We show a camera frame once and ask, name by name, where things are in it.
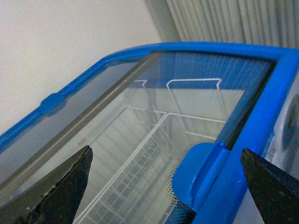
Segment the black object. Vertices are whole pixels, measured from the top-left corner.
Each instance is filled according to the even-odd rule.
[[[241,154],[247,186],[266,224],[299,223],[299,180],[243,149]]]
[[[0,207],[1,224],[71,224],[87,186],[93,152],[85,146]]]

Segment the chest freezer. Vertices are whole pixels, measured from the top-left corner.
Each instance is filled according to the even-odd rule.
[[[75,224],[263,223],[240,155],[298,178],[298,66],[298,50],[229,43],[104,57],[0,136],[0,205],[89,145]]]

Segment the blue plastic handle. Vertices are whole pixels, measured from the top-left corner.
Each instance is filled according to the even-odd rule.
[[[176,197],[197,212],[229,153],[222,142],[192,147],[172,178]]]

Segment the white wall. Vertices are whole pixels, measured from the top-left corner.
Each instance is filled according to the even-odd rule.
[[[117,50],[161,42],[143,0],[0,0],[0,134]]]

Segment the black plastic piece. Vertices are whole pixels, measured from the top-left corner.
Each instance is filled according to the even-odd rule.
[[[299,223],[299,180],[258,154],[241,154],[248,189],[266,224]]]
[[[85,146],[0,207],[1,224],[71,224],[85,192],[93,152]]]

